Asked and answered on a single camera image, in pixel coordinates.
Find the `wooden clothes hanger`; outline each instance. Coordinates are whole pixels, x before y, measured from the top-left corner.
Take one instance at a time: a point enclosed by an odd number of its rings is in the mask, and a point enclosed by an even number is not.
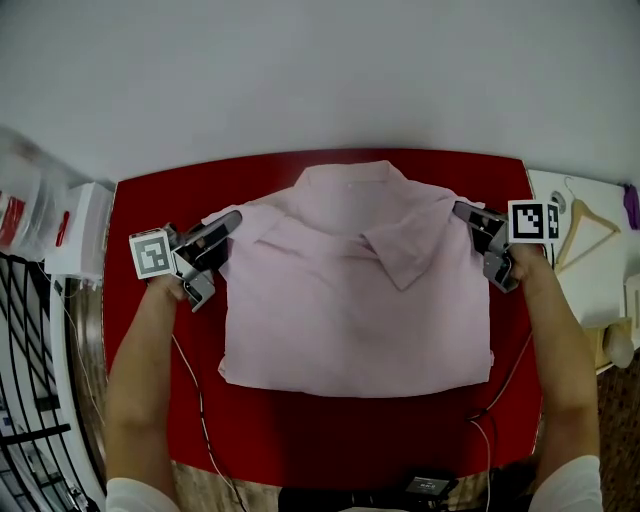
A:
[[[620,228],[618,226],[616,226],[610,220],[607,220],[607,219],[605,219],[603,217],[600,217],[599,215],[596,215],[595,213],[593,213],[591,211],[591,209],[587,206],[587,204],[582,199],[578,199],[575,196],[575,194],[573,193],[573,190],[571,190],[571,188],[569,187],[569,185],[567,183],[567,180],[569,178],[570,178],[570,176],[567,176],[564,179],[564,184],[567,187],[567,189],[569,190],[569,192],[571,192],[571,195],[573,196],[573,203],[571,204],[571,225],[569,226],[569,233],[567,233],[567,238],[565,238],[564,244],[562,244],[562,249],[560,249],[560,253],[558,254],[558,258],[556,260],[556,274],[560,274],[561,272],[564,272],[565,270],[567,270],[572,265],[578,263],[585,256],[591,254],[593,251],[595,251],[598,247],[600,247],[602,244],[604,244],[611,237],[613,237],[613,236],[617,235],[618,233],[620,233]],[[567,256],[569,255],[569,251],[571,250],[571,245],[573,244],[573,241],[574,241],[574,239],[576,237],[576,233],[578,232],[578,226],[580,225],[580,219],[582,219],[583,217],[585,219],[592,220],[592,221],[596,222],[597,224],[600,224],[601,226],[604,226],[605,228],[610,229],[611,233],[609,233],[607,236],[605,236],[604,238],[602,238],[601,240],[599,240],[598,242],[593,244],[591,247],[586,249],[584,252],[578,254],[569,263],[565,264]]]

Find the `red table mat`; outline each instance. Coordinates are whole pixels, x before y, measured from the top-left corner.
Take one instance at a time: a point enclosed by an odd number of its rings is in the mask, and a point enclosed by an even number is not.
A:
[[[291,186],[305,167],[389,160],[407,178],[447,187],[472,201],[506,211],[507,200],[529,199],[526,170],[510,158],[413,149],[327,150],[260,155],[173,169],[118,184],[105,263],[104,344],[111,368],[118,345],[145,290],[138,281],[128,236],[171,221],[186,230],[207,214]],[[192,314],[180,304],[175,334],[204,390],[209,436],[234,478],[308,488],[380,488],[417,468],[465,476],[486,469],[485,442],[464,421],[487,406],[515,362],[529,332],[521,290],[491,287],[491,348],[487,384],[414,398],[323,398],[227,384],[217,367],[224,352],[226,287]],[[199,421],[197,394],[172,348],[169,450],[178,462],[213,471]],[[497,435],[494,465],[532,452],[541,406],[533,347],[492,409]]]

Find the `shirt sleeve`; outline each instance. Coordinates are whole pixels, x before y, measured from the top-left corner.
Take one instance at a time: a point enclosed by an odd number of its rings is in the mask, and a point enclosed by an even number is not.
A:
[[[176,504],[150,485],[129,478],[107,482],[106,512],[180,512]]]
[[[557,469],[534,494],[529,512],[602,512],[600,459],[578,457]]]

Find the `white wall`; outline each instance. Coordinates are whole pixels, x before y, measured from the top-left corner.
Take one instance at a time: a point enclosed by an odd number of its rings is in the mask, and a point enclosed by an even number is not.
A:
[[[636,0],[7,0],[0,123],[117,181],[413,146],[640,175]]]

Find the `person's arm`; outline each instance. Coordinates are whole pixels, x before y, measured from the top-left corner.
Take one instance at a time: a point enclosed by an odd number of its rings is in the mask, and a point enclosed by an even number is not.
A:
[[[545,426],[536,486],[582,455],[599,455],[598,396],[594,357],[567,304],[556,275],[534,247],[515,245],[531,318]]]
[[[180,282],[151,282],[124,337],[109,376],[106,418],[107,480],[131,478],[176,502],[167,445],[171,335]]]

